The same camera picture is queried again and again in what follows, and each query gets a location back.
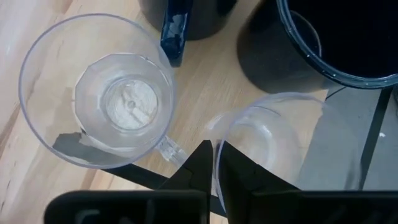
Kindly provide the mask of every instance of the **black container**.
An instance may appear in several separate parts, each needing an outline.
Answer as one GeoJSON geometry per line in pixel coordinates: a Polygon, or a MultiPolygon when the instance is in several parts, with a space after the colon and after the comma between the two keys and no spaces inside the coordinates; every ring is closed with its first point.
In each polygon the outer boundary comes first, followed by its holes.
{"type": "MultiPolygon", "coordinates": [[[[170,0],[138,0],[141,11],[149,23],[162,30],[167,6],[170,0]]],[[[209,37],[221,30],[237,0],[192,0],[187,40],[209,37]]]]}
{"type": "Polygon", "coordinates": [[[391,86],[398,82],[394,9],[398,2],[385,0],[262,1],[239,36],[239,62],[269,93],[391,86]]]}

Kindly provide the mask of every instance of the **mug handle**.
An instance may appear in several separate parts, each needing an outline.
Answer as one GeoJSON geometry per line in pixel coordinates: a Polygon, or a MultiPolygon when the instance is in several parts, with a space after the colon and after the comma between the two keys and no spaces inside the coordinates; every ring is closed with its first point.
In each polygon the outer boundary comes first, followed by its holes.
{"type": "Polygon", "coordinates": [[[172,162],[177,168],[180,168],[188,159],[187,153],[167,136],[160,141],[156,149],[166,161],[172,162]]]}
{"type": "Polygon", "coordinates": [[[188,23],[193,0],[169,0],[164,15],[160,46],[170,64],[179,67],[182,62],[188,23]]]}

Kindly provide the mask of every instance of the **blue mug handle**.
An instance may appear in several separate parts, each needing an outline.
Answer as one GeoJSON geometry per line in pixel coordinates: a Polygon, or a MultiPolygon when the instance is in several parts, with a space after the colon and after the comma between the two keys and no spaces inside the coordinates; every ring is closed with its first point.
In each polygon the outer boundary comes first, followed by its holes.
{"type": "Polygon", "coordinates": [[[182,62],[192,1],[168,0],[160,46],[163,48],[173,67],[179,67],[182,62]]]}

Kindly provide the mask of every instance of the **light wood grain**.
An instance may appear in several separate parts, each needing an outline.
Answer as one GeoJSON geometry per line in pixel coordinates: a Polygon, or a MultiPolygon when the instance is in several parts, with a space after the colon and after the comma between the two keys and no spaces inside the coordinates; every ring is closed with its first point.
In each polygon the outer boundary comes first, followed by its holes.
{"type": "MultiPolygon", "coordinates": [[[[169,136],[188,153],[203,140],[205,124],[265,93],[243,75],[236,38],[257,0],[239,1],[227,26],[213,37],[188,42],[176,70],[177,110],[169,136]]],[[[135,0],[2,0],[0,2],[0,223],[41,223],[54,197],[78,189],[134,190],[144,187],[101,170],[77,167],[57,158],[32,134],[17,99],[22,60],[33,41],[52,24],[90,12],[107,12],[138,22],[155,36],[135,0]]],[[[313,95],[325,99],[326,91],[313,95]]],[[[175,167],[154,152],[137,162],[170,176],[175,167]]],[[[212,223],[227,223],[212,215],[212,223]]]]}

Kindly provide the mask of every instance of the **transparent plastic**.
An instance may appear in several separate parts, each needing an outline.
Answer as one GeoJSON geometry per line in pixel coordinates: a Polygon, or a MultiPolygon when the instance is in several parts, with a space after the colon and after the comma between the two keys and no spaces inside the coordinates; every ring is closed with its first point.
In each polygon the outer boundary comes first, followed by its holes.
{"type": "Polygon", "coordinates": [[[76,165],[119,167],[155,148],[177,166],[187,158],[165,135],[174,71],[158,41],[128,19],[85,14],[46,30],[22,64],[19,99],[40,142],[76,165]]]}
{"type": "Polygon", "coordinates": [[[222,205],[218,172],[225,141],[299,189],[358,188],[357,137],[337,111],[310,95],[265,96],[216,117],[206,135],[215,146],[215,188],[222,205]]]}

